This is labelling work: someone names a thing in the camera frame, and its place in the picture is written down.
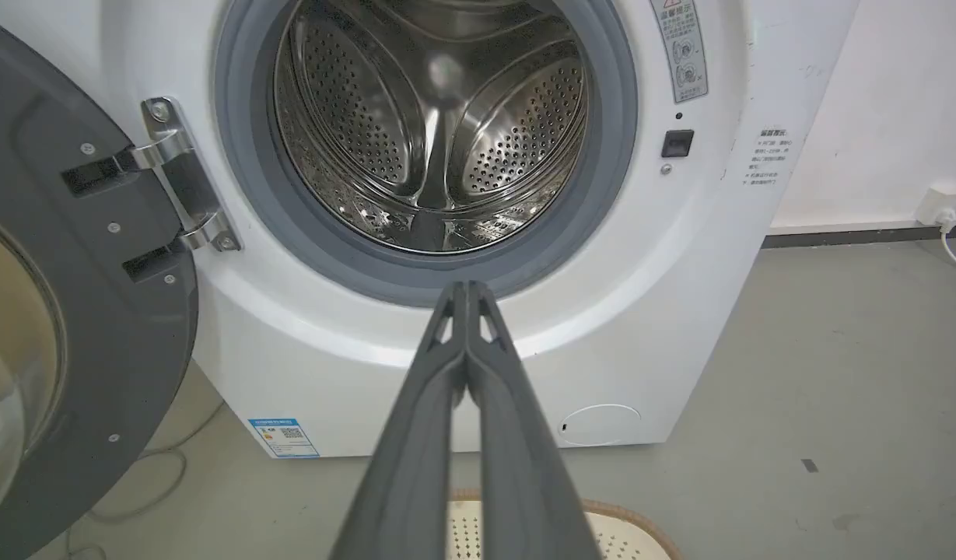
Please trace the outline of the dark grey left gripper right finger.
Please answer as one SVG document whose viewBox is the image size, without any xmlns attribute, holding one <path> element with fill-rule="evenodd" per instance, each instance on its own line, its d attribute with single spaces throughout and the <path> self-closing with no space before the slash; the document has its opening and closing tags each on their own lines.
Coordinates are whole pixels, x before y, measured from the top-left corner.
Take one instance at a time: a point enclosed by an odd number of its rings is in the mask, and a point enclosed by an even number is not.
<svg viewBox="0 0 956 560">
<path fill-rule="evenodd" d="M 464 287 L 468 393 L 480 410 L 482 557 L 598 559 L 555 436 L 491 290 Z"/>
</svg>

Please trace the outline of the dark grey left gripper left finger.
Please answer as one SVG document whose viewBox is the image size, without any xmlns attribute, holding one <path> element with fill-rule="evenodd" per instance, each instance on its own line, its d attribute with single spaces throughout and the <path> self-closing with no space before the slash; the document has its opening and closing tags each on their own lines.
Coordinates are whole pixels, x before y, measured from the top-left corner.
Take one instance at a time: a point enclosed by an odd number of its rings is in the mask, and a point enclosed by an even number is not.
<svg viewBox="0 0 956 560">
<path fill-rule="evenodd" d="M 446 556 L 453 412 L 466 390 L 463 283 L 437 301 L 406 373 L 332 559 Z"/>
</svg>

